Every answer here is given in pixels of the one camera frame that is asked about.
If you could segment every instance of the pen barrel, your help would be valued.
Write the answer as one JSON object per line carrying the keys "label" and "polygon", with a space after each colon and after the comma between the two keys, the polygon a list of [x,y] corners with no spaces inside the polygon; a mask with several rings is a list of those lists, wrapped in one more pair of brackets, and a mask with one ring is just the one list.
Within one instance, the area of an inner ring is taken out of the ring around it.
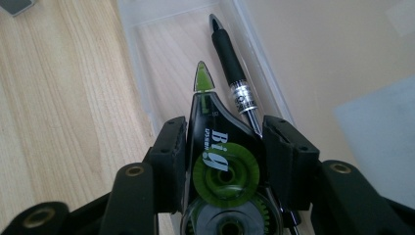
{"label": "pen barrel", "polygon": [[219,56],[228,84],[231,85],[237,81],[247,80],[226,30],[219,29],[215,31],[211,35],[211,40]]}

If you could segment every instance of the green reel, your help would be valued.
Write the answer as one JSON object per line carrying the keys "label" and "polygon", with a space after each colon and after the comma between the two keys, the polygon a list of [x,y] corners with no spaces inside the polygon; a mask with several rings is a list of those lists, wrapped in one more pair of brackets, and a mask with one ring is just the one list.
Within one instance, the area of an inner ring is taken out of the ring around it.
{"label": "green reel", "polygon": [[254,194],[244,204],[222,209],[198,198],[186,211],[182,221],[185,234],[283,234],[280,214],[271,208],[269,202]]}
{"label": "green reel", "polygon": [[[205,163],[208,154],[220,156],[226,169]],[[254,155],[235,143],[221,143],[209,148],[196,160],[193,183],[201,198],[219,208],[234,208],[248,201],[259,183],[259,166]]]}

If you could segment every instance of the clear plastic box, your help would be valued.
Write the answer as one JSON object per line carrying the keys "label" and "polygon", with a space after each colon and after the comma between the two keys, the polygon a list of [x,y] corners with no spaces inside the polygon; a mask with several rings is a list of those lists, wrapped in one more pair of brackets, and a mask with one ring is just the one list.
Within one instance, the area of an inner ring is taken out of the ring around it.
{"label": "clear plastic box", "polygon": [[[258,104],[260,124],[264,115],[292,122],[242,1],[118,0],[118,8],[141,103],[155,136],[167,120],[189,119],[199,61],[206,63],[222,103],[239,116],[211,41],[209,14],[220,19],[231,37]],[[179,217],[172,217],[176,234]]]}

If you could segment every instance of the light wood table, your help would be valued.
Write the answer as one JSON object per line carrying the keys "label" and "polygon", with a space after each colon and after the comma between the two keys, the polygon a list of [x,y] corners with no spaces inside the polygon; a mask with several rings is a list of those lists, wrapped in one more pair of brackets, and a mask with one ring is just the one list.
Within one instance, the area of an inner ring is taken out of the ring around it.
{"label": "light wood table", "polygon": [[[42,0],[0,13],[0,230],[23,210],[71,211],[112,189],[155,141],[116,0]],[[161,217],[161,234],[172,234]]]}

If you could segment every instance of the pen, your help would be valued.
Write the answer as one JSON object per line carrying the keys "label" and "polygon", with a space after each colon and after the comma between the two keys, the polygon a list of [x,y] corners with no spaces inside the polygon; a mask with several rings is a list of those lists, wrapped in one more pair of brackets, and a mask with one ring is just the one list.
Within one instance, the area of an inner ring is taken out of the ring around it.
{"label": "pen", "polygon": [[257,105],[254,100],[254,95],[232,47],[229,35],[214,14],[210,14],[209,16],[209,24],[211,40],[219,56],[238,112],[248,120],[254,132],[262,137],[262,131],[256,116]]}

